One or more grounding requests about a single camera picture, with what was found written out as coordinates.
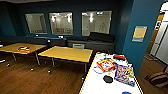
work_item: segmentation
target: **table top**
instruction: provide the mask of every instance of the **table top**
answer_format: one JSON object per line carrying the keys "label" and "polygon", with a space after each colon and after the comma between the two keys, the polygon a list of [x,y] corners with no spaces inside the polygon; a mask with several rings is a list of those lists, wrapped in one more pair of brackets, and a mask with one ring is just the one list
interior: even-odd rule
{"label": "table top", "polygon": [[[102,74],[95,72],[95,66],[97,66],[96,62],[100,61],[100,59],[104,59],[105,57],[113,58],[113,55],[104,56],[102,54],[96,54],[79,94],[122,94],[123,92],[130,92],[131,94],[143,94],[141,93],[138,82],[136,82],[135,86],[132,87],[116,81],[114,79],[115,70],[110,71],[110,76],[113,78],[113,82],[106,83],[103,80],[103,77],[108,75],[109,72],[102,72]],[[116,60],[116,63],[127,66],[127,61]]]}
{"label": "table top", "polygon": [[[29,47],[29,51],[28,52],[21,52],[18,50],[20,47]],[[46,46],[45,45],[16,43],[16,44],[4,46],[4,47],[0,48],[0,51],[18,53],[18,54],[30,54],[30,53],[35,52],[35,51],[42,49],[44,47],[46,47]]]}
{"label": "table top", "polygon": [[89,49],[77,49],[77,48],[54,46],[44,52],[39,53],[38,55],[88,63],[91,54],[92,50]]}

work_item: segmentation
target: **blue wall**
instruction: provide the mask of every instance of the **blue wall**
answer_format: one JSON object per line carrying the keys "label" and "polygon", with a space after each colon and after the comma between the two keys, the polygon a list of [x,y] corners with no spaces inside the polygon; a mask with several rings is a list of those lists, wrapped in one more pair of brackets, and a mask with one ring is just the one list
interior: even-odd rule
{"label": "blue wall", "polygon": [[[134,0],[123,53],[129,63],[133,63],[136,75],[141,67],[162,2],[163,0]],[[148,27],[143,42],[132,42],[135,26]]]}
{"label": "blue wall", "polygon": [[115,34],[115,52],[117,54],[123,54],[123,47],[125,37],[127,34],[127,28],[130,20],[133,0],[122,0],[120,2],[119,19],[117,24],[117,32]]}
{"label": "blue wall", "polygon": [[13,24],[7,11],[7,3],[0,2],[0,26],[5,36],[16,36]]}
{"label": "blue wall", "polygon": [[77,2],[68,1],[67,2],[41,2],[41,3],[27,3],[18,4],[17,9],[21,19],[21,24],[23,26],[23,31],[26,36],[35,36],[35,34],[30,34],[26,23],[25,14],[29,13],[44,13],[45,22],[48,34],[40,34],[40,37],[57,37],[57,35],[51,34],[49,13],[55,12],[72,12],[73,13],[73,33],[74,36],[82,36],[82,15],[83,11],[100,11],[100,10],[112,10],[112,23],[110,26],[110,34],[115,34],[116,22],[118,18],[118,7],[119,3],[117,0],[98,0],[97,2],[90,2],[91,0],[79,1]]}

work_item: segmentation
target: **dark floor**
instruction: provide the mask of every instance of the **dark floor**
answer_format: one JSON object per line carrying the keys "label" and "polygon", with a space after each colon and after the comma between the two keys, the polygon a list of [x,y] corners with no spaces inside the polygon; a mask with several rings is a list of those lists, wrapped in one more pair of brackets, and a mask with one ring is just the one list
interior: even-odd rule
{"label": "dark floor", "polygon": [[0,94],[78,94],[84,76],[84,64],[72,64],[62,61],[52,67],[49,59],[40,59],[37,65],[33,56],[0,52]]}
{"label": "dark floor", "polygon": [[163,71],[166,65],[159,61],[150,61],[144,58],[137,80],[144,94],[168,94],[168,85],[162,88],[151,85],[144,78],[146,75]]}

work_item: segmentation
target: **paper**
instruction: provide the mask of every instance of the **paper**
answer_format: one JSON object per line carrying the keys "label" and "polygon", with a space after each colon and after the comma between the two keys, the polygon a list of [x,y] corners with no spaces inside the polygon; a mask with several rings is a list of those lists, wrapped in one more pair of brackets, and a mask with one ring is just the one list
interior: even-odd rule
{"label": "paper", "polygon": [[143,42],[147,26],[136,26],[132,41]]}

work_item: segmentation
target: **glass window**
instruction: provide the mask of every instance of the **glass window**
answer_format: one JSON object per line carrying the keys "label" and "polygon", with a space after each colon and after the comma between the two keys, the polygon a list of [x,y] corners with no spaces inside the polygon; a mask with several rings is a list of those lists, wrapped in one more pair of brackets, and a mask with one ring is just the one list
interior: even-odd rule
{"label": "glass window", "polygon": [[82,12],[82,35],[89,36],[90,32],[109,34],[112,11]]}
{"label": "glass window", "polygon": [[44,14],[26,14],[26,20],[30,33],[46,34]]}
{"label": "glass window", "polygon": [[73,35],[72,12],[50,13],[52,34]]}

